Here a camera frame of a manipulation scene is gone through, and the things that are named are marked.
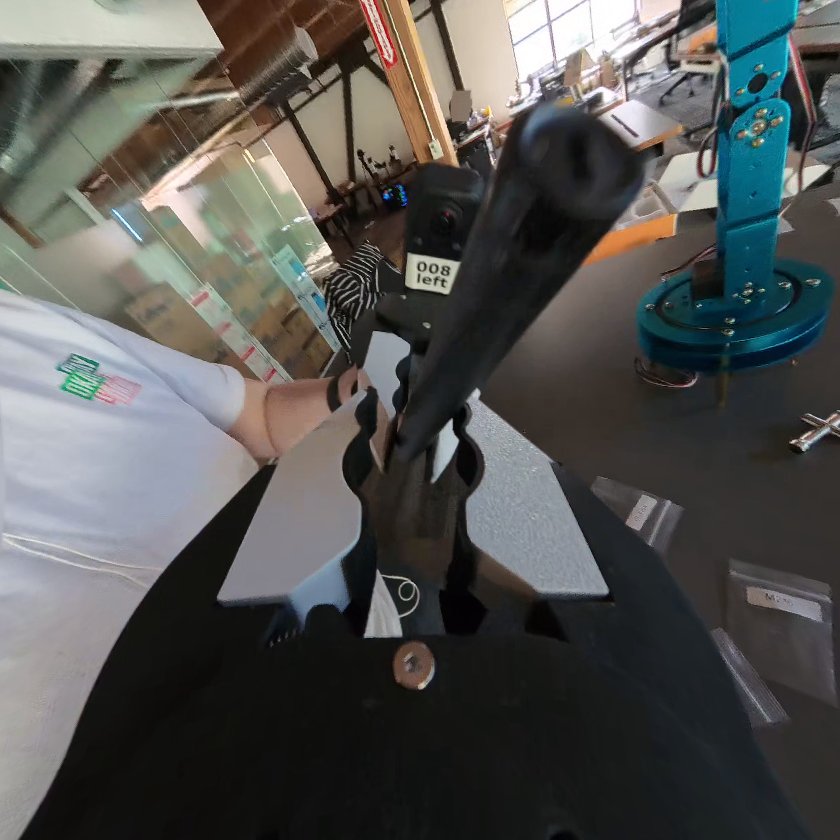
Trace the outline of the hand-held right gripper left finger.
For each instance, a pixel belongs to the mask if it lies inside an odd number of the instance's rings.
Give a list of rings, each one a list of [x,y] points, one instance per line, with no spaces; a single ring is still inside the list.
[[[303,625],[334,606],[365,625],[375,537],[360,490],[374,467],[375,389],[359,391],[279,458],[217,593],[224,607],[274,605]]]

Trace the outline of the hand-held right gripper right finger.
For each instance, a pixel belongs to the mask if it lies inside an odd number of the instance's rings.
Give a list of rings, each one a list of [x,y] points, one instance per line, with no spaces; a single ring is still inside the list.
[[[458,427],[456,573],[481,601],[601,600],[609,589],[552,459],[478,397]]]

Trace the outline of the black screwdriver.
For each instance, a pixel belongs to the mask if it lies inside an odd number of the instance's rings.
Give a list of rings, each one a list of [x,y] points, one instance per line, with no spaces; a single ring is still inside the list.
[[[422,454],[585,262],[644,183],[644,164],[603,121],[543,104],[513,123],[431,321],[395,454]]]

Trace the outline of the person's left forearm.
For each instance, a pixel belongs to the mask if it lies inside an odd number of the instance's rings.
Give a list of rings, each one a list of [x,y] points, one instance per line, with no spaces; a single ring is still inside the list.
[[[268,385],[247,380],[242,408],[227,434],[257,461],[283,456],[331,413],[328,380]]]

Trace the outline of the black desk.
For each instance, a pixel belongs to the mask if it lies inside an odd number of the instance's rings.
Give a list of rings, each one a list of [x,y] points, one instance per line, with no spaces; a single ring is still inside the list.
[[[833,590],[838,652],[838,439],[796,455],[800,417],[839,407],[838,293],[796,364],[670,391],[641,382],[640,298],[712,239],[703,224],[581,268],[497,369],[484,402],[587,485],[597,476],[670,499],[684,515],[666,554],[706,625],[723,626],[730,559]]]

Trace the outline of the person's left hand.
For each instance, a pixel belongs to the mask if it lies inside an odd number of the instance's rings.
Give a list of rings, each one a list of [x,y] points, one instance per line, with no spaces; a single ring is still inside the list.
[[[341,373],[336,382],[339,406],[348,403],[357,393],[365,393],[372,387],[368,374],[355,365]]]

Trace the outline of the clear plastic screw bag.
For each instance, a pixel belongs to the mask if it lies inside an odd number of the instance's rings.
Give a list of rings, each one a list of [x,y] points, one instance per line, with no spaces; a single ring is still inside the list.
[[[759,676],[838,707],[830,585],[730,559],[725,591],[724,628]]]
[[[659,554],[668,551],[684,509],[655,494],[598,476],[591,491]]]
[[[788,723],[790,717],[780,702],[727,632],[715,628],[710,635],[728,668],[752,729],[778,728]]]

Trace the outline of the stack of cardboard boxes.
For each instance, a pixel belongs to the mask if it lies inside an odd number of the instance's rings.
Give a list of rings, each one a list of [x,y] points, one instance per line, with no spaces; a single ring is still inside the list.
[[[268,384],[321,376],[339,350],[322,288],[322,241],[307,253],[286,227],[266,232],[239,215],[200,213],[203,240],[167,205],[112,214],[138,251],[113,272],[138,333]]]

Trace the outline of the orange foam tray box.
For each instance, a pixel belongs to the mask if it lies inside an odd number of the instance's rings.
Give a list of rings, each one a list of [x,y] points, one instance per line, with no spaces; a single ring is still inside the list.
[[[656,182],[646,184],[611,230],[584,261],[584,266],[651,245],[676,233],[677,213]]]

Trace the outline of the large paned window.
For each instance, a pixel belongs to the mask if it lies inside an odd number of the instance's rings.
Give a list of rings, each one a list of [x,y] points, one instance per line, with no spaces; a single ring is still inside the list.
[[[504,1],[518,75],[556,67],[579,49],[593,58],[670,20],[678,1]]]

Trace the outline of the person in white shirt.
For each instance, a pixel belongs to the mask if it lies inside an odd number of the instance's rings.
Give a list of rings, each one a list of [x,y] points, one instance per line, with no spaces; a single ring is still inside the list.
[[[228,435],[247,380],[2,292],[2,838],[25,835],[151,587],[61,789],[71,809],[102,805],[123,754],[253,646],[261,614],[212,605],[222,557],[165,572],[258,470]]]

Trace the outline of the white box lid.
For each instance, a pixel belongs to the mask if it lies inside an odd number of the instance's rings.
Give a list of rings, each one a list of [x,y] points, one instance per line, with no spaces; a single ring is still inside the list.
[[[697,152],[673,156],[658,179],[658,190],[677,214],[718,207],[718,173],[700,177]]]

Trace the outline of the metal cross wrench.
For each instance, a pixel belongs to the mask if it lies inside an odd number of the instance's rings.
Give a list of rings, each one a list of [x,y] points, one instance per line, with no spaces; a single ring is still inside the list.
[[[838,410],[825,418],[805,413],[800,416],[800,421],[807,429],[789,441],[789,450],[794,454],[804,454],[824,439],[839,438]]]

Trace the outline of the wooden support post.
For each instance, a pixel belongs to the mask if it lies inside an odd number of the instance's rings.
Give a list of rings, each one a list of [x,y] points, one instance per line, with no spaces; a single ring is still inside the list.
[[[382,1],[381,8],[396,50],[396,63],[385,74],[414,157],[419,164],[458,167],[412,9],[406,1]]]

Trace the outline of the red wall sign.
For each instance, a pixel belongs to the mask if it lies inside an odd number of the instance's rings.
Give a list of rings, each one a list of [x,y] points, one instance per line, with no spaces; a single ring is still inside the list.
[[[383,69],[392,70],[400,56],[380,2],[359,1],[359,5]]]

